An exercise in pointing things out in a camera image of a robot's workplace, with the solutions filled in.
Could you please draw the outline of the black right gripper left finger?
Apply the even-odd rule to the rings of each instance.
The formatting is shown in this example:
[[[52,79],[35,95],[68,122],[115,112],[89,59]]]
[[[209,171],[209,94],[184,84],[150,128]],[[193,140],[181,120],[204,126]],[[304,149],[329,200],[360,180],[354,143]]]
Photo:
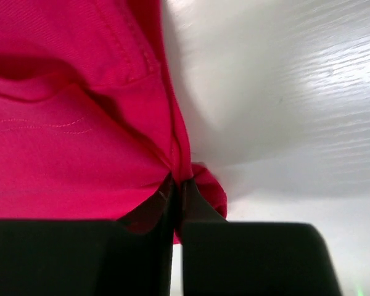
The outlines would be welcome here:
[[[118,220],[0,220],[0,295],[168,295],[171,175]]]

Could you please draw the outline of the pink red t shirt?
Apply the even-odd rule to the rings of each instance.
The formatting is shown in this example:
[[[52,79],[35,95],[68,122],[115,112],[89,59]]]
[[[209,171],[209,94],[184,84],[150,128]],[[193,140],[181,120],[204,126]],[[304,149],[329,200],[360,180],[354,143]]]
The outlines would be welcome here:
[[[0,1],[0,218],[118,219],[191,161],[160,1]]]

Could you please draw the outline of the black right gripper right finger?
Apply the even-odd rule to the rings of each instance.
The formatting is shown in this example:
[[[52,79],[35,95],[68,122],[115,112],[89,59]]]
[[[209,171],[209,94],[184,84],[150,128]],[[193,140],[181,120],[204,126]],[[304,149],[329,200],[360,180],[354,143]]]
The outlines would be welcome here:
[[[335,296],[326,243],[311,224],[226,221],[183,184],[184,295]]]

